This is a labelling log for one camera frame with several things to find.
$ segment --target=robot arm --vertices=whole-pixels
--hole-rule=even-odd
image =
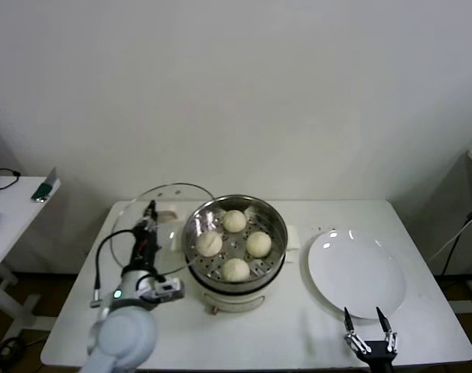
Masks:
[[[156,204],[152,201],[131,230],[135,244],[130,263],[121,273],[120,285],[102,300],[100,279],[96,276],[96,298],[91,307],[100,307],[100,311],[90,330],[90,356],[82,373],[135,370],[148,359],[157,341],[156,321],[149,311],[163,302],[184,297],[182,281],[164,277],[154,267],[160,250],[156,219]]]
[[[391,329],[387,317],[377,307],[379,322],[385,334],[384,340],[364,341],[356,332],[351,316],[344,307],[346,343],[361,361],[367,363],[372,373],[393,373],[393,359],[398,354],[398,335]]]

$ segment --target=white wall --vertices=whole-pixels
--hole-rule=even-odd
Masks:
[[[471,145],[472,1],[0,0],[0,165],[64,184],[18,270],[78,271],[114,201],[173,181],[387,198],[429,253]]]

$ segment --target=white table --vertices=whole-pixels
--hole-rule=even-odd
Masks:
[[[281,200],[270,201],[288,225],[293,225],[304,256],[310,240],[324,230],[356,229],[395,240],[393,253],[407,279],[407,295],[390,316],[399,333],[395,365],[438,364],[472,359],[472,345],[439,290],[394,209],[384,200]],[[125,202],[116,203],[61,310],[42,351],[48,365],[81,366],[86,341],[97,310],[89,308],[93,293],[96,247],[106,235]],[[197,204],[185,203],[178,215]],[[129,247],[115,245],[121,259]],[[103,291],[119,283],[120,268],[106,248],[101,253]],[[303,261],[286,263],[274,292],[253,311],[208,314],[198,299],[188,270],[179,272],[186,297],[152,311],[159,325],[155,352],[140,367],[177,370],[331,369],[365,367],[347,348],[342,312],[329,304],[312,285]],[[354,319],[367,340],[382,339],[378,322]]]
[[[0,176],[0,186],[7,185],[14,179],[14,176]],[[14,318],[4,339],[19,335],[22,329],[51,330],[55,321],[54,317],[32,314],[32,309],[40,298],[39,295],[30,295],[21,305],[4,292],[8,284],[17,284],[18,279],[1,263],[19,237],[48,203],[47,201],[38,204],[30,199],[43,181],[45,177],[22,176],[16,184],[8,189],[0,190],[0,277],[3,279],[0,285],[0,309]],[[51,194],[55,193],[59,186],[58,180]]]

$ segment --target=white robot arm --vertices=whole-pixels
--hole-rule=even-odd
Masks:
[[[154,259],[159,251],[156,234],[156,204],[152,201],[133,229],[107,236],[96,252],[96,283],[91,307],[99,307],[96,323],[89,333],[89,359],[81,373],[134,371],[154,351],[158,332],[150,311],[161,303],[184,297],[178,278],[158,274]],[[135,237],[130,263],[123,269],[121,283],[113,293],[100,299],[99,254],[103,244],[121,233]]]

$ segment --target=white plate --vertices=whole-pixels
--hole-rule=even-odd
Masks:
[[[359,231],[320,235],[310,247],[308,268],[330,303],[363,319],[377,319],[376,307],[388,316],[405,298],[404,272],[389,243]]]

